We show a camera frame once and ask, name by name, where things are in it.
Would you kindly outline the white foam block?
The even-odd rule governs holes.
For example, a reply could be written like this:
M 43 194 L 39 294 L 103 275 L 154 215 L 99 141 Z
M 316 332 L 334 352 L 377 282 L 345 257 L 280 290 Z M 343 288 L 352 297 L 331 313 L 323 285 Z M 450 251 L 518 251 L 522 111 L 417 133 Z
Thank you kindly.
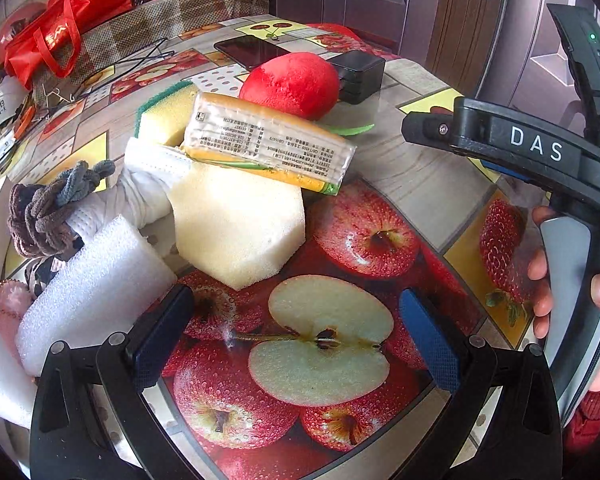
M 16 335 L 28 375 L 42 373 L 50 346 L 101 344 L 126 332 L 176 282 L 140 231 L 117 216 L 73 256 L 34 300 Z

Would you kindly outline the red plush apple toy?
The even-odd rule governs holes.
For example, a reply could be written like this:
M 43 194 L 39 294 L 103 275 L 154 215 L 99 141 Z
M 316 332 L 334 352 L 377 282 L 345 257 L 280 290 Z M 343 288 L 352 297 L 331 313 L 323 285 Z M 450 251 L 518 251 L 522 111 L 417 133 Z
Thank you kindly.
M 247 102 L 306 120 L 319 120 L 337 103 L 336 68 L 317 54 L 292 52 L 252 70 L 239 91 Z

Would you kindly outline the pink plush toy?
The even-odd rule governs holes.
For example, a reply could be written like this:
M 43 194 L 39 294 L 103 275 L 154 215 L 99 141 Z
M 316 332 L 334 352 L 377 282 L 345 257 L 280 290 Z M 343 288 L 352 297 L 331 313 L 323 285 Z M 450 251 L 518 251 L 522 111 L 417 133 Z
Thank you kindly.
M 29 287 L 17 280 L 0 282 L 0 335 L 10 354 L 19 359 L 16 335 L 24 314 L 33 304 Z

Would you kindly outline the cream foam sponge block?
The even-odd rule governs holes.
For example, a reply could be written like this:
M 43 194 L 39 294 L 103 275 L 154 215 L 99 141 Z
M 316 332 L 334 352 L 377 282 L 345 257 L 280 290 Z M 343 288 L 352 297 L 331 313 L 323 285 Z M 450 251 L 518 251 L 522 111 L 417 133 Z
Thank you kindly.
M 306 241 L 291 184 L 195 162 L 169 200 L 180 256 L 235 290 L 272 278 Z

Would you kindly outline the white cloth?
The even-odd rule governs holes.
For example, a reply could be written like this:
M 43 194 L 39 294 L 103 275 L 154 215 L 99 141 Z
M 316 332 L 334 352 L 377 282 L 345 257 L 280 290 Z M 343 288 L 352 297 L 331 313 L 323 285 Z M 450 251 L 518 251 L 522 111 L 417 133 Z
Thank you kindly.
M 131 138 L 116 184 L 81 200 L 67 226 L 84 242 L 117 216 L 141 229 L 170 214 L 170 189 L 193 168 L 193 161 L 177 148 Z

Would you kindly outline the yellow packaged snack bar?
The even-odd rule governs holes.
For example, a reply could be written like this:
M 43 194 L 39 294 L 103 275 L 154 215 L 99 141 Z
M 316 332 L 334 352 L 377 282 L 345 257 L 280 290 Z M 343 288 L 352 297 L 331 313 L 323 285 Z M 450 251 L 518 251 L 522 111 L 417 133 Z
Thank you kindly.
M 180 149 L 197 162 L 336 195 L 355 146 L 313 122 L 210 92 L 196 95 Z

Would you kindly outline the yellow green dish sponge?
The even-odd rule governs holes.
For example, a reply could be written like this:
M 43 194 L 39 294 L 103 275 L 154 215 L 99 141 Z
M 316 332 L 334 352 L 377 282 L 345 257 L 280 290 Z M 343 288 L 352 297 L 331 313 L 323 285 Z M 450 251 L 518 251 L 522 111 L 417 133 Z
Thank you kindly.
M 155 144 L 179 146 L 189 123 L 198 90 L 180 81 L 145 102 L 136 113 L 134 136 Z

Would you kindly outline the cow print cloth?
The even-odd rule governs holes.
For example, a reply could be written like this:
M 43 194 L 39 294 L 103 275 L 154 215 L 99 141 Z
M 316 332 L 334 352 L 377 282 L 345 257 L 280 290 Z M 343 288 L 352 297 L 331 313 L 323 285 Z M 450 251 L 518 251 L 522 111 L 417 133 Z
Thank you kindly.
M 67 263 L 67 259 L 58 256 L 31 259 L 24 268 L 24 280 L 31 295 L 38 298 L 58 272 L 65 269 Z

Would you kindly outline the black power adapter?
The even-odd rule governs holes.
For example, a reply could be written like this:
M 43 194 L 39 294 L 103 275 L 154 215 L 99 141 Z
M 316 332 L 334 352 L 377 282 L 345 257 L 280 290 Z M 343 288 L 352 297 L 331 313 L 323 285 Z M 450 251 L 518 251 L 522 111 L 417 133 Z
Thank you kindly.
M 338 74 L 340 101 L 360 104 L 381 87 L 386 60 L 380 56 L 353 50 L 336 55 L 328 62 Z

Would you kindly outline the black smartphone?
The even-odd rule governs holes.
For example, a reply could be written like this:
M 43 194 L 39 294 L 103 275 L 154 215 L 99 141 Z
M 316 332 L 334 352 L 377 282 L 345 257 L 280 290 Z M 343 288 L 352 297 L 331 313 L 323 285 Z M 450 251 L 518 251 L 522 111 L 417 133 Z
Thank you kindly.
M 287 54 L 286 50 L 276 44 L 270 44 L 255 36 L 222 40 L 216 42 L 214 48 L 246 70 L 254 70 L 273 58 Z

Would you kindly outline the white helmet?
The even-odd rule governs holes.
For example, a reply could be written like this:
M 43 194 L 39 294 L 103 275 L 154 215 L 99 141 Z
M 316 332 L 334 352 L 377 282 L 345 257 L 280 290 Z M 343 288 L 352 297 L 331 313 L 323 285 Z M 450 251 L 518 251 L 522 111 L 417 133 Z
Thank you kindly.
M 5 76 L 0 82 L 0 127 L 15 117 L 29 92 L 13 76 Z

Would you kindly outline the plaid blanket bundle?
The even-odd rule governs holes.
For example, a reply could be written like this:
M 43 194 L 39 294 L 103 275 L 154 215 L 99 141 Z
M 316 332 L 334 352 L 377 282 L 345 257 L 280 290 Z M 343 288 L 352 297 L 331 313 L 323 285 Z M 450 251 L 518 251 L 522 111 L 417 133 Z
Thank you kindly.
M 114 62 L 160 39 L 232 18 L 268 13 L 268 0 L 151 0 L 102 23 L 82 35 L 76 66 L 65 78 L 41 67 L 34 73 L 33 97 L 45 101 L 57 89 L 62 96 L 76 93 L 82 81 Z

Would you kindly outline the pink red helmet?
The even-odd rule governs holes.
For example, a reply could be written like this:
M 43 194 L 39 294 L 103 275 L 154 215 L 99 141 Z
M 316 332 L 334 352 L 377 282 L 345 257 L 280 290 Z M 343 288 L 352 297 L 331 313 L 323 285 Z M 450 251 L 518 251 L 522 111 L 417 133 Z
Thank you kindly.
M 45 10 L 45 3 L 31 2 L 25 4 L 6 18 L 6 21 L 4 21 L 4 24 L 0 28 L 0 65 L 4 63 L 5 50 L 8 44 Z

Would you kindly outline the red tote bag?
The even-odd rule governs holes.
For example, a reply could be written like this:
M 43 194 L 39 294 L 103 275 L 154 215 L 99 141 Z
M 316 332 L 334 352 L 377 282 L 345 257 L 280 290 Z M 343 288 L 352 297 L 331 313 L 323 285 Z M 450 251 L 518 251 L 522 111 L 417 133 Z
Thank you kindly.
M 132 0 L 48 0 L 46 10 L 7 45 L 6 73 L 27 90 L 42 66 L 67 77 L 81 54 L 84 32 L 131 9 Z

